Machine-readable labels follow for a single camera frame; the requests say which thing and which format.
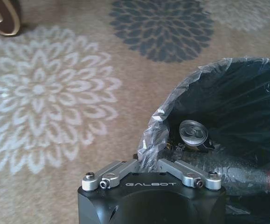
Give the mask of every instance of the black trash bag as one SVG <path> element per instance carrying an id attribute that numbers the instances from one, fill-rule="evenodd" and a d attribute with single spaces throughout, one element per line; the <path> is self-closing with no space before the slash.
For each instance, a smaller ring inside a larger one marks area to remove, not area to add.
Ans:
<path id="1" fill-rule="evenodd" d="M 211 139 L 223 146 L 221 153 L 258 167 L 270 164 L 270 59 L 226 58 L 199 67 L 181 82 L 143 134 L 138 148 L 141 171 L 153 171 L 158 158 L 179 157 L 179 150 L 166 150 L 167 142 L 180 143 L 179 125 L 186 119 L 207 127 Z M 248 212 L 227 215 L 228 224 L 270 223 L 270 194 L 232 196 L 229 204 Z"/>

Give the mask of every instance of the clear plastic bottle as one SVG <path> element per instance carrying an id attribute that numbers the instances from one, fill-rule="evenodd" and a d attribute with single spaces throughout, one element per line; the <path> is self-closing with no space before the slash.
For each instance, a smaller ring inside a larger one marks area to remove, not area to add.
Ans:
<path id="1" fill-rule="evenodd" d="M 219 154 L 184 152 L 183 161 L 204 171 L 215 171 L 232 196 L 270 192 L 270 170 L 256 168 L 240 158 Z"/>

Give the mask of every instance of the metal mount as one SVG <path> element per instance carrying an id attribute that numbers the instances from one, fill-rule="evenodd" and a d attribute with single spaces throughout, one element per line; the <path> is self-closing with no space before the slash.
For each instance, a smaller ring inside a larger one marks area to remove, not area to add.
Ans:
<path id="1" fill-rule="evenodd" d="M 138 160 L 128 162 L 115 161 L 95 174 L 89 172 L 82 179 L 82 189 L 85 191 L 96 190 L 98 186 L 102 189 L 110 189 L 119 185 L 120 180 L 129 173 L 139 170 Z"/>
<path id="2" fill-rule="evenodd" d="M 222 187 L 222 180 L 216 172 L 208 173 L 198 169 L 184 161 L 170 162 L 160 159 L 157 162 L 159 172 L 168 172 L 181 182 L 192 188 L 201 188 L 203 185 L 209 190 L 219 190 Z"/>

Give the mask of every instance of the can lid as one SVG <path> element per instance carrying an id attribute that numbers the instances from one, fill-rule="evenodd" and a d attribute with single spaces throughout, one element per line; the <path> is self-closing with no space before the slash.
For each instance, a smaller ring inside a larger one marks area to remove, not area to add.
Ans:
<path id="1" fill-rule="evenodd" d="M 189 146 L 199 146 L 203 144 L 207 137 L 206 127 L 194 120 L 184 120 L 180 124 L 181 139 Z"/>

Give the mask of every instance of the bolt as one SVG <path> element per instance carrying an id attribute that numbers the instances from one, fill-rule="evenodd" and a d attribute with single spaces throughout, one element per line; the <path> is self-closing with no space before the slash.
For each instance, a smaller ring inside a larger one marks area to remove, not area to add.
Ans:
<path id="1" fill-rule="evenodd" d="M 86 180 L 92 180 L 92 179 L 94 179 L 94 173 L 93 172 L 86 173 L 85 179 Z"/>
<path id="2" fill-rule="evenodd" d="M 196 181 L 194 183 L 194 187 L 202 188 L 203 187 L 203 181 L 201 179 L 196 179 Z"/>
<path id="3" fill-rule="evenodd" d="M 209 176 L 210 178 L 216 178 L 216 177 L 218 177 L 218 173 L 215 172 L 215 171 L 209 171 L 209 172 L 208 172 L 208 176 Z"/>
<path id="4" fill-rule="evenodd" d="M 101 181 L 99 183 L 99 186 L 101 187 L 101 189 L 104 189 L 104 190 L 107 189 L 109 187 L 109 185 L 110 185 L 110 183 L 107 180 Z"/>

